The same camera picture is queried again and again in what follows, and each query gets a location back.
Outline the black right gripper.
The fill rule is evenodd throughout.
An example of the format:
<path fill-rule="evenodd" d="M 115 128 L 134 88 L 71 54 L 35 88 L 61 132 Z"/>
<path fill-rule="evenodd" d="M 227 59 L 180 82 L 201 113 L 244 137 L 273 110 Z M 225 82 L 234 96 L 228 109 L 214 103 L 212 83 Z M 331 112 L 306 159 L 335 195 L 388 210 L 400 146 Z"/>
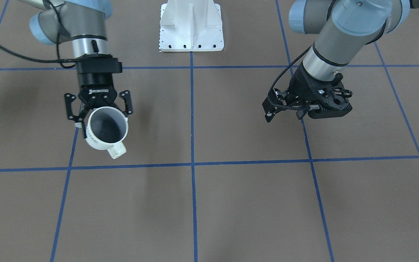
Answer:
<path fill-rule="evenodd" d="M 75 63 L 77 78 L 79 81 L 80 100 L 91 109 L 115 105 L 117 91 L 113 84 L 113 74 L 119 74 L 123 71 L 123 65 L 118 58 L 112 55 L 89 54 L 77 58 Z M 125 105 L 123 114 L 125 117 L 133 114 L 132 98 L 129 90 L 119 93 Z M 85 114 L 80 111 L 75 115 L 72 103 L 76 100 L 76 95 L 65 93 L 63 95 L 65 104 L 65 113 L 68 120 L 74 121 L 75 127 L 81 129 L 83 138 L 86 139 Z"/>

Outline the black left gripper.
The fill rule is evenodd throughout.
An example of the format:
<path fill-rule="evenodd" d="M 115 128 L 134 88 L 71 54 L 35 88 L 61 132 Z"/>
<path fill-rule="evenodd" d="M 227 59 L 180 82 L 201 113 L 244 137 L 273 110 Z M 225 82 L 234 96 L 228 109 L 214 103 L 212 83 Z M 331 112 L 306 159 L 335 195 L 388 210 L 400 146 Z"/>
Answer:
<path fill-rule="evenodd" d="M 333 74 L 333 80 L 342 81 L 342 73 Z M 270 123 L 274 116 L 282 111 L 294 110 L 296 111 L 296 117 L 302 120 L 309 111 L 318 109 L 319 106 L 311 106 L 309 98 L 313 98 L 313 85 L 316 81 L 305 69 L 303 65 L 300 65 L 293 77 L 290 79 L 289 87 L 284 92 L 280 92 L 277 89 L 272 89 L 272 103 L 270 102 L 270 96 L 263 101 L 262 106 L 265 112 L 265 119 L 267 123 Z"/>

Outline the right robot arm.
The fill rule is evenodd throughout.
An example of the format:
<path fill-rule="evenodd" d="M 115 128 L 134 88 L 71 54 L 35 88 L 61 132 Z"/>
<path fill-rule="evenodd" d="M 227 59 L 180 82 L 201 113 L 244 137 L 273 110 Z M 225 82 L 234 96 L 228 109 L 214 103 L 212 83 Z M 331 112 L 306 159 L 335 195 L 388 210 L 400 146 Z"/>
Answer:
<path fill-rule="evenodd" d="M 77 70 L 79 92 L 64 95 L 67 118 L 79 128 L 85 127 L 89 111 L 100 107 L 117 109 L 115 100 L 125 103 L 124 116 L 133 113 L 128 90 L 118 93 L 113 74 L 123 66 L 109 51 L 106 20 L 112 15 L 109 0 L 25 0 L 41 10 L 30 20 L 33 36 L 44 44 L 70 42 Z"/>

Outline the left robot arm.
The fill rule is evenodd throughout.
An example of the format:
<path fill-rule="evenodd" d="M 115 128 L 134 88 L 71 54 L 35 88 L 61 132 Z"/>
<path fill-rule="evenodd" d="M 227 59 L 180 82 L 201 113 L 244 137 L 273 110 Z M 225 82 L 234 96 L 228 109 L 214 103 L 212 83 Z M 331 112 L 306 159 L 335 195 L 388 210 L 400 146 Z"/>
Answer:
<path fill-rule="evenodd" d="M 296 0 L 289 26 L 297 33 L 318 37 L 280 75 L 296 62 L 289 86 L 275 88 L 263 101 L 269 123 L 281 111 L 295 111 L 298 119 L 337 118 L 352 110 L 352 92 L 342 84 L 343 71 L 366 45 L 394 31 L 409 15 L 410 0 Z"/>

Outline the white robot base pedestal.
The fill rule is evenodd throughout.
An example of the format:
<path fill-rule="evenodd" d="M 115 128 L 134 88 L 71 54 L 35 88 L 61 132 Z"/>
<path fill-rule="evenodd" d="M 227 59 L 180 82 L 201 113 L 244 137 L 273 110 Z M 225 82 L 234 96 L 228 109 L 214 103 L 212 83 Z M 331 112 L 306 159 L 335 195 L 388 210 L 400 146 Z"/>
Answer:
<path fill-rule="evenodd" d="M 221 7 L 212 0 L 168 0 L 160 8 L 159 51 L 224 49 Z"/>

